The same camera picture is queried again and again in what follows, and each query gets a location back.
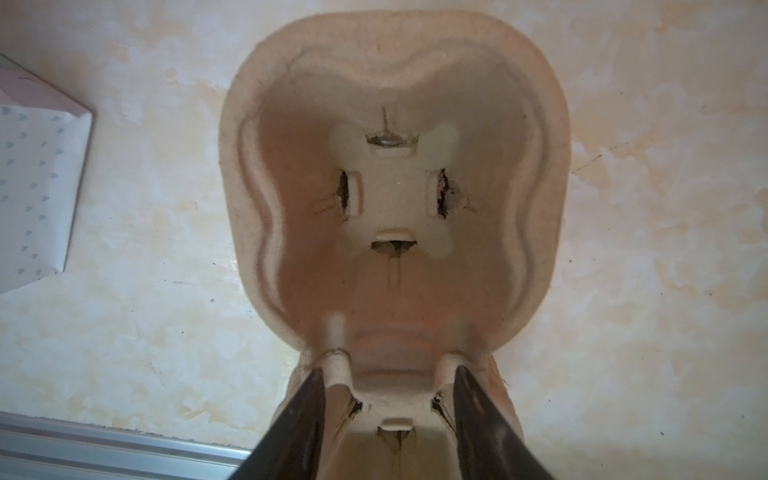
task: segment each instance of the marbled surface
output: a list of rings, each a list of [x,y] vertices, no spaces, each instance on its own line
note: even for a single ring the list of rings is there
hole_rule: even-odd
[[[463,7],[557,72],[552,288],[498,352],[559,478],[765,478],[765,2],[12,2],[0,51],[96,112],[65,273],[0,296],[0,410],[252,446],[296,354],[252,311],[217,165],[250,49],[295,18]]]

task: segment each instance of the paper box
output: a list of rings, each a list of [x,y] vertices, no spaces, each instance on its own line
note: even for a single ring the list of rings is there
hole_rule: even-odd
[[[64,271],[91,112],[0,55],[0,293]]]

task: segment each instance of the silver metal frame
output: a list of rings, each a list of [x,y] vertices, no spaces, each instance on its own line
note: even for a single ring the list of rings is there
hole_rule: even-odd
[[[226,480],[250,451],[0,412],[0,479]]]

